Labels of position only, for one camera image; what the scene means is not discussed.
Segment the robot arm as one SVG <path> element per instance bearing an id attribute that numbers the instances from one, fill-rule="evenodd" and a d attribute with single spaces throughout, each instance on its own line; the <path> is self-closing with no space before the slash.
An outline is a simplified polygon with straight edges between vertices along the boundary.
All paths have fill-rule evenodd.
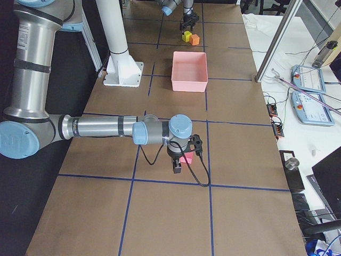
<path id="1" fill-rule="evenodd" d="M 180 22 L 180 31 L 182 34 L 186 30 L 193 31 L 194 26 L 199 20 L 199 16 L 193 10 L 193 0 L 157 0 L 156 2 L 161 6 L 161 10 L 166 16 L 170 16 L 183 3 L 183 20 Z"/>
<path id="2" fill-rule="evenodd" d="M 1 109 L 10 104 L 18 18 L 12 1 L 1 1 Z M 91 95 L 96 72 L 80 32 L 57 32 L 52 59 L 52 74 L 46 98 L 51 114 L 80 115 Z M 1 156 L 2 176 L 56 172 L 60 169 L 69 142 L 56 142 L 25 159 Z"/>

